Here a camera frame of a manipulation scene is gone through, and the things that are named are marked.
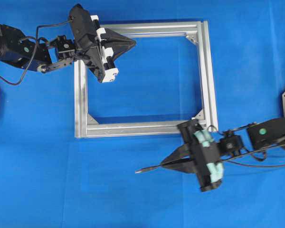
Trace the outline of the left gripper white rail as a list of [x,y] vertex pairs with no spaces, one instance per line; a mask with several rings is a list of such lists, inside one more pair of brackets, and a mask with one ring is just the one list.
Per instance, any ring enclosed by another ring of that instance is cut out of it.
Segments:
[[97,30],[97,36],[99,44],[97,52],[77,50],[85,59],[85,65],[97,77],[98,82],[113,82],[119,73],[114,61],[135,47],[136,41],[101,26]]

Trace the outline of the right gripper teal tape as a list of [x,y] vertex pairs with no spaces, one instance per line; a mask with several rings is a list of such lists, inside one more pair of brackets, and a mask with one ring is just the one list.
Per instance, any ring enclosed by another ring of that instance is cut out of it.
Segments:
[[218,188],[222,183],[224,166],[211,133],[196,119],[178,124],[177,128],[185,144],[167,156],[161,162],[161,167],[195,173],[202,192]]

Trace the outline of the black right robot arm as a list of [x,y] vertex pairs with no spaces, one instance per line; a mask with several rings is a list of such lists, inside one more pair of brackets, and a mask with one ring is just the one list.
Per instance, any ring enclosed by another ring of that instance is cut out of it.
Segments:
[[[202,128],[198,120],[190,120],[177,126],[184,144],[166,157],[160,166],[183,173],[194,173],[202,192],[218,188],[223,179],[224,166],[221,157],[237,158],[245,149],[241,136],[228,130],[216,142],[209,130]],[[285,149],[285,118],[263,123],[252,123],[246,129],[253,151],[265,152],[271,145]]]

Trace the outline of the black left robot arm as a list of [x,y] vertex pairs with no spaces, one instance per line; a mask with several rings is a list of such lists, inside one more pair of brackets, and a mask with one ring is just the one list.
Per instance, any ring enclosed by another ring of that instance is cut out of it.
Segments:
[[25,36],[17,28],[0,24],[0,61],[25,72],[44,74],[82,60],[99,83],[112,82],[119,73],[114,61],[133,48],[136,41],[101,27],[97,15],[92,15],[91,20],[96,37],[86,49],[65,35],[48,41],[44,37]]

